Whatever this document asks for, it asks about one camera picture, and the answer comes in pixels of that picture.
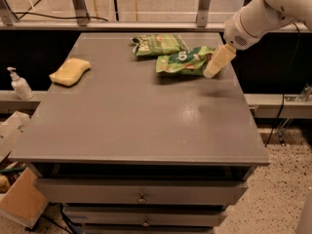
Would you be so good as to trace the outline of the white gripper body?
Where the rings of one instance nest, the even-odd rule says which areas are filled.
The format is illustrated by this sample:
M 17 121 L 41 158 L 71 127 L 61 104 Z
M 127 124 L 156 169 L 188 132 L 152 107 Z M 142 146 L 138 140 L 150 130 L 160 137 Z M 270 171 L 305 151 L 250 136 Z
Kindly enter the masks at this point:
M 236 50 L 246 50 L 259 41 L 251 36 L 241 24 L 241 13 L 237 12 L 225 23 L 223 38 L 227 44 Z

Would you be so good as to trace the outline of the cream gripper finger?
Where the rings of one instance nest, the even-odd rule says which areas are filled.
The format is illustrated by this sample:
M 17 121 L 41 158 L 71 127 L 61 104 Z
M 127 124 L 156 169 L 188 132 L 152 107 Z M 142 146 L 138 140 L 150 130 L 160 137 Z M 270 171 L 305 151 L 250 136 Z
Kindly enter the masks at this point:
M 212 58 L 209 60 L 203 74 L 206 78 L 213 78 L 236 57 L 236 49 L 229 44 L 222 45 L 216 49 Z

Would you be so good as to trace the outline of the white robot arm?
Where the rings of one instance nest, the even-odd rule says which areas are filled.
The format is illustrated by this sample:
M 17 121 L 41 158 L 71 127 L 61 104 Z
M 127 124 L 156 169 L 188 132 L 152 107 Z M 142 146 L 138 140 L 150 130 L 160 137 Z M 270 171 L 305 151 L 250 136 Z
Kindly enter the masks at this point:
M 237 50 L 246 50 L 266 33 L 297 20 L 312 30 L 312 0 L 252 0 L 225 23 L 225 44 L 215 50 L 204 76 L 213 78 L 236 57 Z

